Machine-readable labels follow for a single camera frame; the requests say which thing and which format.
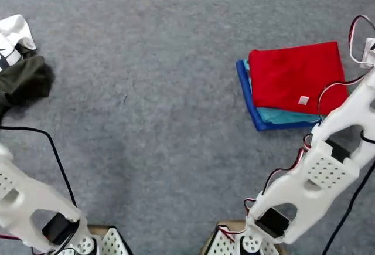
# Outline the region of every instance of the towel tag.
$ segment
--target towel tag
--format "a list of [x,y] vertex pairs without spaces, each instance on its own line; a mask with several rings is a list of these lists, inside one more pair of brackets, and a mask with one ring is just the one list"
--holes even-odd
[[309,101],[309,97],[300,96],[298,104],[304,104],[307,105],[307,102]]

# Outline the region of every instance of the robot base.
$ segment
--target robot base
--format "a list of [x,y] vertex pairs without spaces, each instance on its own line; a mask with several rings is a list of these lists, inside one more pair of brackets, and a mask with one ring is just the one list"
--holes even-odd
[[[88,229],[96,241],[96,248],[90,255],[132,255],[129,246],[115,226],[89,225]],[[61,252],[61,255],[74,254],[78,253],[68,247]]]
[[[234,252],[234,244],[230,242],[230,240],[225,238],[225,236],[221,236],[218,233],[221,233],[218,230],[218,226],[227,227],[228,230],[243,230],[245,226],[245,221],[243,220],[227,220],[227,221],[220,221],[216,224],[214,231],[211,233],[210,237],[208,238],[207,242],[204,244],[200,251],[200,255],[236,255]],[[285,249],[280,245],[275,246],[265,246],[263,248],[263,254],[275,254],[274,250],[277,250],[279,255],[288,255]]]

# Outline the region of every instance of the red towel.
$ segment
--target red towel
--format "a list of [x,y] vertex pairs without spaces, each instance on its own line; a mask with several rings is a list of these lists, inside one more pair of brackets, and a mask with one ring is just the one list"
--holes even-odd
[[[318,114],[318,97],[324,87],[345,80],[337,42],[253,50],[249,64],[256,107]],[[331,87],[321,99],[321,114],[328,115],[346,98],[345,86]]]

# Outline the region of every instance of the stack of folded towels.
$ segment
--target stack of folded towels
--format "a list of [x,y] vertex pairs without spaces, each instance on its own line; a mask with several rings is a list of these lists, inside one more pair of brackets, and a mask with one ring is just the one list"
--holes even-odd
[[247,108],[257,130],[310,127],[346,100],[337,42],[275,50],[253,50],[236,64]]

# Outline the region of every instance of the gray carpet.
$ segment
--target gray carpet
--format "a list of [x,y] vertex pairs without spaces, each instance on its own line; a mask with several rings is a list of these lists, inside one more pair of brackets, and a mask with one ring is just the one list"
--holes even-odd
[[[309,131],[256,132],[235,61],[255,48],[337,40],[352,79],[362,70],[349,59],[350,22],[360,13],[375,19],[374,0],[0,3],[0,18],[25,16],[57,78],[49,98],[3,124],[50,132],[89,222],[117,225],[140,255],[198,254],[218,220],[245,217],[242,200],[294,160]],[[361,27],[358,42],[374,35]],[[354,129],[338,136],[349,146],[359,140]],[[0,142],[20,169],[68,195],[45,138],[1,131]],[[320,254],[357,184],[290,254]],[[330,254],[373,254],[374,189],[372,177]],[[0,242],[1,254],[28,252]]]

